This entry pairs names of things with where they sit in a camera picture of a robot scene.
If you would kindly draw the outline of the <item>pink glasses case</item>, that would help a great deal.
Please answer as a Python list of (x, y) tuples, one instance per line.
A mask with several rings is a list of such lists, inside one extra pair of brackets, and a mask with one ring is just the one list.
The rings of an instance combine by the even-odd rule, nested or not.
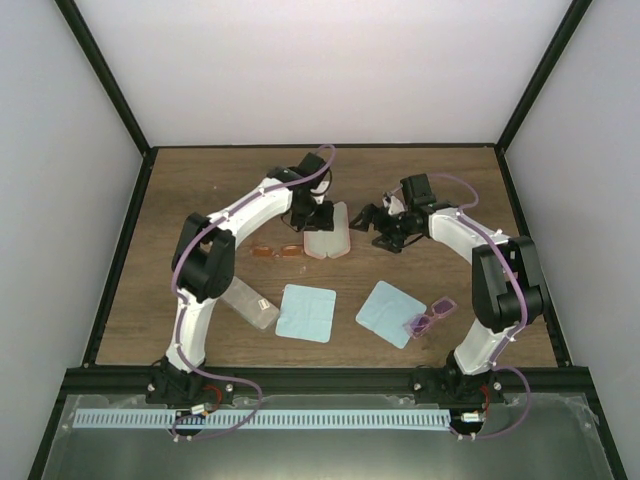
[(348, 207), (345, 202), (334, 205), (332, 231), (306, 231), (303, 235), (304, 253), (315, 259), (337, 259), (350, 252)]

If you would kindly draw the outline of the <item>blue cleaning cloth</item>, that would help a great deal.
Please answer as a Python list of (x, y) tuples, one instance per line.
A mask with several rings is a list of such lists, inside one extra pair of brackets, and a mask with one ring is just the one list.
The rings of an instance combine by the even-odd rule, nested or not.
[(404, 349), (410, 334), (407, 322), (426, 312), (427, 306), (395, 286), (378, 281), (356, 314), (356, 322), (397, 349)]
[(275, 334), (282, 338), (328, 343), (336, 298), (334, 290), (287, 284)]

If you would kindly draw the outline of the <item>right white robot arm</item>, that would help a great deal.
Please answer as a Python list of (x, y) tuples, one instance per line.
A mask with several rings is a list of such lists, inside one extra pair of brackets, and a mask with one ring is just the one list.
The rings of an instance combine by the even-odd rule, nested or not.
[(441, 370), (447, 396), (465, 403), (489, 381), (507, 346), (549, 305), (549, 292), (533, 240), (510, 237), (467, 216), (467, 206), (440, 201), (429, 175), (400, 182), (402, 195), (383, 196), (350, 221), (353, 230), (374, 230), (373, 246), (398, 254), (422, 238), (439, 242), (471, 266), (474, 321)]

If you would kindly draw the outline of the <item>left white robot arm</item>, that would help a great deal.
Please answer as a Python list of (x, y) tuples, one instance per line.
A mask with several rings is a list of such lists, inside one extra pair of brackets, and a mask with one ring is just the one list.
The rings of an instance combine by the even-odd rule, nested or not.
[(289, 218), (295, 232), (332, 231), (334, 146), (306, 154), (297, 166), (276, 167), (249, 193), (217, 212), (185, 220), (172, 259), (177, 299), (170, 344), (154, 369), (151, 393), (184, 404), (204, 392), (205, 341), (216, 303), (235, 274), (237, 248), (268, 221)]

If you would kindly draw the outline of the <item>orange sunglasses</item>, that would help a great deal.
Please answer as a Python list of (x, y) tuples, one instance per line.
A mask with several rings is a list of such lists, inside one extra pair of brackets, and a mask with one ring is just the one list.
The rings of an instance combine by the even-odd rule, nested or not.
[(304, 247), (299, 244), (271, 247), (267, 245), (253, 245), (250, 253), (254, 258), (281, 259), (298, 258), (305, 255)]

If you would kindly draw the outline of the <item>purple sunglasses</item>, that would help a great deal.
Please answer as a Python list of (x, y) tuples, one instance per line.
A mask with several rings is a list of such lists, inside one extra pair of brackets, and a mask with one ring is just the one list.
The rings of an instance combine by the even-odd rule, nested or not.
[(450, 297), (436, 300), (424, 313), (416, 315), (404, 324), (411, 338), (419, 338), (429, 331), (439, 320), (452, 315), (458, 308)]

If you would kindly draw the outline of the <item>grey glasses case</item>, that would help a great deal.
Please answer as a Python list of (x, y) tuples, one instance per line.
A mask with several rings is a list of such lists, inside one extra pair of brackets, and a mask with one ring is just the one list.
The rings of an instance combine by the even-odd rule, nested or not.
[(247, 323), (264, 331), (277, 321), (280, 310), (252, 287), (234, 277), (221, 299)]

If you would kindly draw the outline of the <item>black aluminium frame rail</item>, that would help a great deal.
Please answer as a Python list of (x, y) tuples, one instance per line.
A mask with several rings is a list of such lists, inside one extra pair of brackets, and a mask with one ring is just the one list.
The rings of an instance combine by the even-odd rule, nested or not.
[(69, 369), (60, 394), (144, 394), (156, 404), (186, 406), (216, 398), (229, 403), (236, 396), (256, 395), (243, 379), (261, 387), (269, 395), (350, 395), (409, 394), (419, 403), (445, 405), (476, 404), (487, 388), (495, 401), (504, 393), (520, 393), (523, 381), (503, 369), (485, 373), (473, 380), (458, 380), (452, 387), (445, 373), (437, 368), (214, 368), (218, 379), (200, 375), (170, 379), (158, 366), (92, 366)]

